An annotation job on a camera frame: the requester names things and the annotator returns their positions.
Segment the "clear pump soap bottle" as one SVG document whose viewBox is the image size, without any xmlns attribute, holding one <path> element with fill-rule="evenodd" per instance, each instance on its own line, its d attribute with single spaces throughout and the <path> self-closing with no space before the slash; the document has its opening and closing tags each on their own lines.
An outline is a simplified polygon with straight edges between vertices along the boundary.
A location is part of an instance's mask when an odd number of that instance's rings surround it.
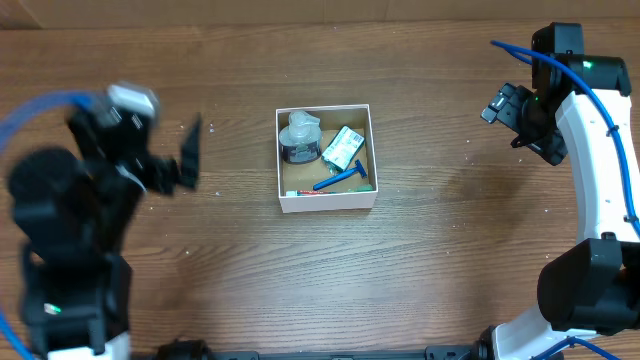
<svg viewBox="0 0 640 360">
<path fill-rule="evenodd" d="M 294 165 L 317 160 L 322 154 L 320 119 L 306 111 L 294 111 L 288 120 L 278 136 L 283 160 Z"/>
</svg>

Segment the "green toothpaste tube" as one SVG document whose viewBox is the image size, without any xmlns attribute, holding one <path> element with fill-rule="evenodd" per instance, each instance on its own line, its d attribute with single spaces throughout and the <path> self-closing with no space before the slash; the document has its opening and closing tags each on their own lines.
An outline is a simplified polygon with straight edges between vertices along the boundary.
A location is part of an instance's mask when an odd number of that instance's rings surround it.
<svg viewBox="0 0 640 360">
<path fill-rule="evenodd" d="M 326 192 L 317 190 L 290 190 L 285 192 L 286 197 L 302 197 L 302 196 L 317 196 L 317 195 L 334 195 L 337 192 Z"/>
</svg>

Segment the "green white soap bar packet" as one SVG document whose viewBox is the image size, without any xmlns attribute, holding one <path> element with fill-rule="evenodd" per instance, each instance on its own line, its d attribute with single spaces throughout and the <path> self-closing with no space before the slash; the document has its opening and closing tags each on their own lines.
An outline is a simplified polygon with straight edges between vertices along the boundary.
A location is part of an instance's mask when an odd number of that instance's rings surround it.
<svg viewBox="0 0 640 360">
<path fill-rule="evenodd" d="M 365 138 L 343 126 L 322 153 L 322 160 L 338 172 L 347 170 L 365 143 Z"/>
</svg>

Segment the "blue disposable razor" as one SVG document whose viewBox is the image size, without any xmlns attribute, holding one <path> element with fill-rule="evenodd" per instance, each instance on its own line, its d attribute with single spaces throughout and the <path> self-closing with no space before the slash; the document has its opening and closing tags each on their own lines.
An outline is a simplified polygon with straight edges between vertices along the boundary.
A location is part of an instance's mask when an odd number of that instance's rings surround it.
<svg viewBox="0 0 640 360">
<path fill-rule="evenodd" d="M 328 178 L 324 181 L 321 181 L 317 184 L 315 184 L 313 186 L 313 190 L 314 191 L 319 191 L 321 189 L 324 189 L 326 187 L 329 187 L 335 183 L 341 182 L 355 174 L 360 175 L 362 178 L 366 178 L 367 177 L 367 173 L 364 169 L 364 166 L 362 165 L 362 163 L 359 160 L 355 161 L 355 166 L 352 168 L 349 168 L 331 178 Z"/>
</svg>

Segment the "green white toothbrush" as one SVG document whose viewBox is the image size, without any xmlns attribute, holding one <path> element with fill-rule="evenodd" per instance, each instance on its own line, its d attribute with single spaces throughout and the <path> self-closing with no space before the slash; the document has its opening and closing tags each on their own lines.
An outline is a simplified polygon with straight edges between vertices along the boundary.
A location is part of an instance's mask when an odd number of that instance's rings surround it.
<svg viewBox="0 0 640 360">
<path fill-rule="evenodd" d="M 348 189 L 347 193 L 359 193 L 359 192 L 371 192 L 374 191 L 374 187 L 371 184 L 360 185 L 354 189 Z"/>
</svg>

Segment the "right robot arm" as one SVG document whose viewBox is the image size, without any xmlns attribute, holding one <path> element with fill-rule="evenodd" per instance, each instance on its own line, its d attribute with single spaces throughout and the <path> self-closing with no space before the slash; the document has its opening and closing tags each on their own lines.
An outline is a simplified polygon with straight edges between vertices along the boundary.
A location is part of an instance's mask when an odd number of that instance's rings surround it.
<svg viewBox="0 0 640 360">
<path fill-rule="evenodd" d="M 639 166 L 631 81 L 623 59 L 589 55 L 578 23 L 553 22 L 529 48 L 506 51 L 531 68 L 530 87 L 505 84 L 482 111 L 547 163 L 569 161 L 575 245 L 548 263 L 536 303 L 486 329 L 468 359 L 559 359 L 566 348 L 639 326 Z"/>
</svg>

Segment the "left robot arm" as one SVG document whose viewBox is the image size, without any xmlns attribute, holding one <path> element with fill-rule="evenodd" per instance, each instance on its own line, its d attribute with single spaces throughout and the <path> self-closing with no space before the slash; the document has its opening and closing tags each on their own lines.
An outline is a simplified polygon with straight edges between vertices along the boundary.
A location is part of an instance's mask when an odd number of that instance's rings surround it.
<svg viewBox="0 0 640 360">
<path fill-rule="evenodd" d="M 8 176 L 12 215 L 25 233 L 21 319 L 32 354 L 129 356 L 132 269 L 121 255 L 126 229 L 147 192 L 195 188 L 202 117 L 181 158 L 150 153 L 155 119 L 110 106 L 76 109 L 67 120 L 81 155 L 45 147 Z"/>
</svg>

